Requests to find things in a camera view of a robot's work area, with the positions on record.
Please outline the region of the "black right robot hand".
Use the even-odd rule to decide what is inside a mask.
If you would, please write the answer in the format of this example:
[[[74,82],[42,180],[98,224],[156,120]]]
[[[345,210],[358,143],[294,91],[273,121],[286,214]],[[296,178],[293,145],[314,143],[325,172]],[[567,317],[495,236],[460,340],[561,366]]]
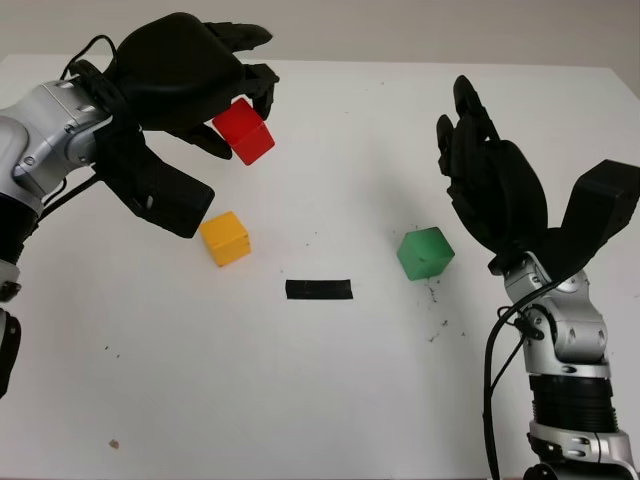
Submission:
[[[436,123],[441,174],[466,230],[494,254],[488,268],[503,275],[532,249],[548,227],[542,185],[519,147],[500,137],[469,79],[453,85],[458,121]]]

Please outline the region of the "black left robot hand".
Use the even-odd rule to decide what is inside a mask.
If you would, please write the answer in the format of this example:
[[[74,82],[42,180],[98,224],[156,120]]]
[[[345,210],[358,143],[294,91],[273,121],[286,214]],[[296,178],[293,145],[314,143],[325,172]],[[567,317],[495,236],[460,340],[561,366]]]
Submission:
[[[164,131],[229,160],[232,148],[205,123],[245,95],[267,119],[278,75],[266,64],[244,64],[235,54],[272,40],[255,24],[203,22],[172,13],[129,34],[105,76],[120,91],[145,131]]]

